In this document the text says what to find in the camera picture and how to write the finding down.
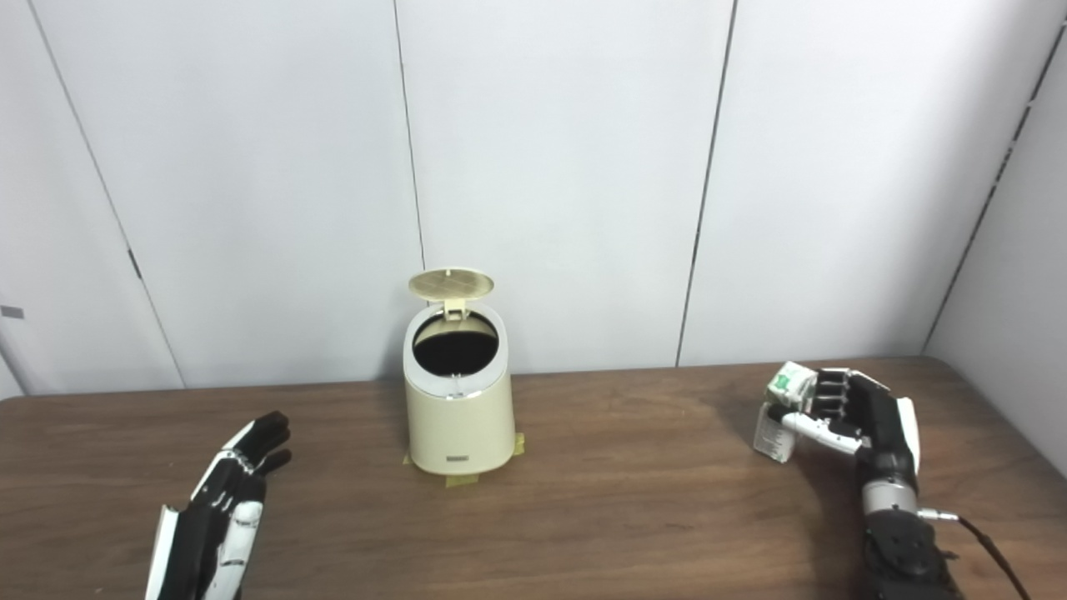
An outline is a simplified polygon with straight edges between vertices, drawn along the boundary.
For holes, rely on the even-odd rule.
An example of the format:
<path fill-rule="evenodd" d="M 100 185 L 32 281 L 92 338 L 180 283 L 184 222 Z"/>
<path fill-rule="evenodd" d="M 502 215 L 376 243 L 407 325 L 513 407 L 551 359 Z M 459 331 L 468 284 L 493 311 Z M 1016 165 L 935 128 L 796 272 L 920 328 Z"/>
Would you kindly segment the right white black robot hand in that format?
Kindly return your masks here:
<path fill-rule="evenodd" d="M 857 460 L 860 485 L 892 481 L 917 492 L 921 441 L 914 402 L 863 372 L 789 362 L 764 388 L 761 421 L 786 436 L 770 453 L 785 463 L 797 437 Z"/>

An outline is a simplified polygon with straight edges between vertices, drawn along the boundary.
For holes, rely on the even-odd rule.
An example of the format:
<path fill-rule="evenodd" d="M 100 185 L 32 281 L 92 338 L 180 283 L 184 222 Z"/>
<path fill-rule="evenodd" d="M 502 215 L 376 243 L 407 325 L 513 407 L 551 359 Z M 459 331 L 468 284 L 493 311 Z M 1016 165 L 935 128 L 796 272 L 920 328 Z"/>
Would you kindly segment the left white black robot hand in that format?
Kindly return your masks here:
<path fill-rule="evenodd" d="M 148 599 L 240 599 L 262 521 L 267 475 L 291 460 L 281 411 L 253 419 L 216 452 L 184 509 L 161 508 Z"/>

